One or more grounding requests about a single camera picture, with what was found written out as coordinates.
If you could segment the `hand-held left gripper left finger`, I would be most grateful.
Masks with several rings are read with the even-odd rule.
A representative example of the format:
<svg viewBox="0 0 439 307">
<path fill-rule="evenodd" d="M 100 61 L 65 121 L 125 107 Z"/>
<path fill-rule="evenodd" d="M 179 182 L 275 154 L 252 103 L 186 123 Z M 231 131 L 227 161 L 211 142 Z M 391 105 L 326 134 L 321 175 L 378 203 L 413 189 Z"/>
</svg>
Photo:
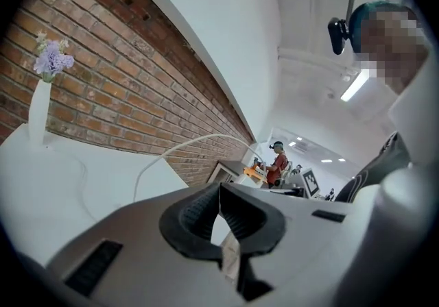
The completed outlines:
<svg viewBox="0 0 439 307">
<path fill-rule="evenodd" d="M 74 306 L 239 306 L 212 244 L 219 187 L 185 188 L 124 206 L 48 263 Z"/>
</svg>

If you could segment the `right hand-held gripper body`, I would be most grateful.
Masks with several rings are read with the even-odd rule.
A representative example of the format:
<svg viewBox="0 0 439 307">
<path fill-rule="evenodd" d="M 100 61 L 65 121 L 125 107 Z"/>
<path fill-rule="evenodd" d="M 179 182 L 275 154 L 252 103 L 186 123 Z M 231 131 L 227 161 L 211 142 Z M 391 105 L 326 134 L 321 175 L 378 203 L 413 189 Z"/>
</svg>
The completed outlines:
<svg viewBox="0 0 439 307">
<path fill-rule="evenodd" d="M 320 187 L 311 168 L 301 170 L 292 169 L 275 181 L 274 192 L 300 198 L 317 198 Z"/>
</svg>

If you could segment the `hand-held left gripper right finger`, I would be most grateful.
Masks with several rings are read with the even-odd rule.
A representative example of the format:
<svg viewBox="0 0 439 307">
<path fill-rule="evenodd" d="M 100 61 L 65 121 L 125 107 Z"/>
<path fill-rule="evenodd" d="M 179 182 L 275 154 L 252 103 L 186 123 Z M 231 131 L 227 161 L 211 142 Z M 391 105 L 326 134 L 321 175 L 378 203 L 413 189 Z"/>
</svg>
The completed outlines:
<svg viewBox="0 0 439 307">
<path fill-rule="evenodd" d="M 329 202 L 276 195 L 240 184 L 222 184 L 240 195 L 275 207 L 285 218 L 276 247 L 249 262 L 258 280 L 272 290 L 250 302 L 238 293 L 227 306 L 337 306 L 337 290 L 363 241 L 377 186 L 354 202 Z"/>
</svg>

